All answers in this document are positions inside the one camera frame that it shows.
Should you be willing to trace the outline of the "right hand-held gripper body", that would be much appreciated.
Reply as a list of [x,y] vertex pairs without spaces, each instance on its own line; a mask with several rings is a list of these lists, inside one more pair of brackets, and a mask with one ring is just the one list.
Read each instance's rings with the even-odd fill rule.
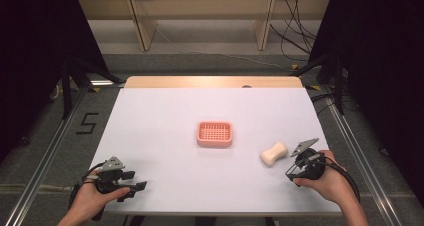
[[291,157],[300,159],[299,165],[302,171],[296,175],[297,178],[318,180],[323,175],[326,165],[325,156],[312,148],[312,145],[318,141],[318,138],[313,138],[300,142],[290,154]]

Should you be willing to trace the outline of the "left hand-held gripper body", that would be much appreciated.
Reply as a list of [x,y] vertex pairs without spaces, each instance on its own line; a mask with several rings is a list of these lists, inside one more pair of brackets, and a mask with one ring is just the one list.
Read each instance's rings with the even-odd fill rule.
[[[107,194],[114,192],[118,189],[118,185],[121,184],[121,175],[124,170],[124,164],[116,157],[112,156],[110,159],[106,160],[101,166],[97,174],[98,179],[96,180],[96,189],[102,193]],[[130,191],[117,199],[118,202],[124,202],[127,198],[133,198],[136,191],[130,189]]]

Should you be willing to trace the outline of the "cream soap bar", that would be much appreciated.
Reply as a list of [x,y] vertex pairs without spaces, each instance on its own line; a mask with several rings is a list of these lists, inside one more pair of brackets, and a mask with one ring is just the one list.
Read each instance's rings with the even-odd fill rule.
[[288,154],[288,148],[281,142],[276,142],[272,147],[264,150],[260,154],[260,159],[267,166],[272,166],[280,158]]

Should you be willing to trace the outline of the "pink soap dish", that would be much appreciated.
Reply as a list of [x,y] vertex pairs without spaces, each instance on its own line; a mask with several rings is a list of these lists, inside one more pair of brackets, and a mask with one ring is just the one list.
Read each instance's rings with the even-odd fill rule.
[[225,121],[202,121],[197,126],[196,141],[201,147],[229,147],[233,142],[233,126]]

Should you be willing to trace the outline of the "person's left hand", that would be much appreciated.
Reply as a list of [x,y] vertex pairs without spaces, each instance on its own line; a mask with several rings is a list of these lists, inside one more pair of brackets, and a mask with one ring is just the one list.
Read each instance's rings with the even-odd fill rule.
[[121,188],[111,193],[102,194],[96,189],[93,179],[86,179],[76,194],[74,202],[67,214],[91,219],[109,202],[117,200],[129,191],[129,188]]

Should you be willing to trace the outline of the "person's right hand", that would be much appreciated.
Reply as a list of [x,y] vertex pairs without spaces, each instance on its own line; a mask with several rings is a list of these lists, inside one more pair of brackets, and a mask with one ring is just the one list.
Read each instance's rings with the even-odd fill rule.
[[342,175],[345,169],[341,167],[330,150],[320,150],[329,166],[320,179],[310,180],[306,178],[295,178],[293,182],[301,187],[314,189],[324,199],[336,203],[340,208],[353,206],[357,203],[356,195],[348,180]]

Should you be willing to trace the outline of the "white table cover sheet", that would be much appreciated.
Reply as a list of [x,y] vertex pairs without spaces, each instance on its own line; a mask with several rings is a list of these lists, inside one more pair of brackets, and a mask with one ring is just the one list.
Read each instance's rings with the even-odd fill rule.
[[[229,147],[201,147],[197,126],[233,126]],[[266,166],[262,151],[318,138],[327,146],[303,88],[150,88],[119,92],[93,160],[118,157],[144,191],[107,211],[139,215],[337,214],[339,208],[285,175],[292,157]]]

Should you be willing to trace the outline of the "black tripod stand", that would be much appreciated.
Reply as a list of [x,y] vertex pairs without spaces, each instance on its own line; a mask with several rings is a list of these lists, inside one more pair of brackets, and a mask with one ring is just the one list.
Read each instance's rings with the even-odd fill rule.
[[343,61],[339,53],[327,53],[308,62],[305,66],[296,70],[293,76],[300,77],[313,68],[320,66],[321,69],[317,76],[319,84],[328,84],[331,80],[334,81],[334,103],[336,109],[341,115],[344,115],[343,109]]
[[115,84],[124,83],[123,79],[111,74],[106,66],[100,67],[76,57],[66,58],[61,67],[61,82],[64,102],[63,119],[66,119],[71,114],[73,108],[71,82],[74,82],[78,88],[87,88],[91,85],[91,81],[87,76],[88,73],[97,74]]

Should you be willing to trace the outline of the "black curtain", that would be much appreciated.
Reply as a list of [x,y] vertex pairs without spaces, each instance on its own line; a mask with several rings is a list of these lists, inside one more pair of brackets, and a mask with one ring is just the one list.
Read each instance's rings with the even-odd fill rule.
[[0,162],[26,136],[62,67],[105,72],[78,0],[0,0]]
[[338,37],[356,102],[424,206],[424,0],[330,0],[311,57]]

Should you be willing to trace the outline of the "light wooden desk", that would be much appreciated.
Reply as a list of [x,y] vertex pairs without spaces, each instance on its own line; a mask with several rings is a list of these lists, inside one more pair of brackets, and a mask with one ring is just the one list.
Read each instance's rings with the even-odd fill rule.
[[323,18],[329,0],[78,0],[88,20],[130,20],[139,48],[150,48],[160,20],[249,20],[257,47],[266,48],[270,23],[288,20],[298,9],[303,20]]

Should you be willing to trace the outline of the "aluminium floor rail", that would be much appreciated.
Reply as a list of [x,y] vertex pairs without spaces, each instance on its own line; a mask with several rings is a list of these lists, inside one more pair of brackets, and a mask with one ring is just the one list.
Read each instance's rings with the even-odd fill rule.
[[330,106],[330,112],[341,134],[343,135],[345,142],[347,143],[347,147],[349,148],[349,151],[351,152],[352,157],[357,164],[364,182],[367,185],[386,225],[403,226],[402,220],[396,212],[394,204],[377,179],[374,170],[371,168],[371,165],[362,151],[350,125],[345,119],[345,116],[339,113],[335,105]]
[[50,141],[43,157],[37,164],[35,171],[30,178],[29,182],[25,185],[21,191],[20,197],[14,207],[12,208],[11,214],[5,223],[5,226],[21,226],[24,221],[36,195],[42,184],[46,174],[53,163],[56,154],[62,144],[63,139],[69,127],[73,121],[76,110],[78,109],[81,101],[88,92],[87,87],[82,87],[75,94],[75,97],[71,101],[71,109],[64,118],[61,119],[60,124],[55,131],[55,134]]

